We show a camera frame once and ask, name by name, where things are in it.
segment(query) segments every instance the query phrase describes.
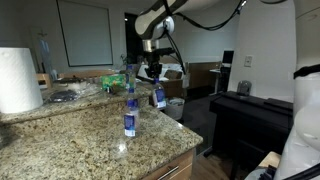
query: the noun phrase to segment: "white wall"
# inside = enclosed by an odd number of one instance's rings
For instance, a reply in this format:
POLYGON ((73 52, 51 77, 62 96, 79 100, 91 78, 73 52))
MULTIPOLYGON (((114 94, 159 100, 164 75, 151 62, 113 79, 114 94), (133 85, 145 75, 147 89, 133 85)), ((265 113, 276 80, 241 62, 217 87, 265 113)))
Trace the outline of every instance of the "white wall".
MULTIPOLYGON (((183 14, 201 25, 213 26, 229 18, 238 2, 223 0, 208 9, 183 14)), ((177 45, 186 62, 221 61, 224 50, 235 48, 239 16, 235 16, 225 27, 217 31, 198 29, 181 17, 176 19, 177 45)))
POLYGON ((252 82, 251 95, 293 102, 296 66, 295 13, 293 1, 266 5, 248 1, 240 17, 229 90, 238 82, 252 82), (244 67, 252 55, 252 67, 244 67))
POLYGON ((23 47, 19 13, 13 1, 0 1, 0 47, 23 47))
MULTIPOLYGON (((76 2, 89 2, 93 5, 109 9, 111 44, 114 67, 122 64, 121 54, 126 54, 126 37, 124 13, 139 14, 144 7, 151 6, 154 1, 125 1, 125 0, 75 0, 76 2)), ((21 10, 24 24, 24 40, 32 47, 30 28, 41 28, 47 34, 45 39, 51 50, 52 66, 58 72, 79 71, 87 69, 105 69, 111 66, 69 67, 65 52, 63 36, 59 21, 56 0, 28 0, 21 10)))

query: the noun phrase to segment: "granite countertop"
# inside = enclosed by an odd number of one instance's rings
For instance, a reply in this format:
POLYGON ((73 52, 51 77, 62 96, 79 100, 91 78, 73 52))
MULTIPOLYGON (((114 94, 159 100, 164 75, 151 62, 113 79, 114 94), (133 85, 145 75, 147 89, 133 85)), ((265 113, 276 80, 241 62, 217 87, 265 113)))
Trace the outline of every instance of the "granite countertop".
MULTIPOLYGON (((50 92, 51 91, 43 92, 43 99, 47 99, 47 96, 50 95, 50 92)), ((138 97, 148 97, 151 95, 151 91, 144 87, 137 86, 136 95, 138 97)), ((20 123, 43 117, 50 117, 56 114, 64 114, 81 109, 87 109, 90 107, 96 107, 104 104, 122 102, 126 100, 126 96, 126 91, 119 92, 116 95, 111 95, 104 91, 99 91, 90 96, 85 96, 85 98, 79 98, 76 101, 64 103, 48 103, 47 101, 44 101, 44 104, 41 107, 32 111, 15 114, 0 113, 0 124, 20 123)))
POLYGON ((79 118, 86 123, 66 124, 63 133, 51 136, 19 137, 0 147, 0 177, 141 179, 202 142, 150 106, 141 110, 141 132, 134 138, 124 135, 121 115, 79 118))

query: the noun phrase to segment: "cabinet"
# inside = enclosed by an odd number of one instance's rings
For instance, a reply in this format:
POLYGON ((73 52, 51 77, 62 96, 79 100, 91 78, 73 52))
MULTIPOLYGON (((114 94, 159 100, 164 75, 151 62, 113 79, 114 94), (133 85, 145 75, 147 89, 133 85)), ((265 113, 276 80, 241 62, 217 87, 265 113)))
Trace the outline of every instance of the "cabinet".
POLYGON ((144 180, 154 179, 172 179, 172 180, 187 180, 190 179, 192 173, 192 160, 194 149, 189 150, 185 154, 177 157, 160 169, 154 171, 144 180))

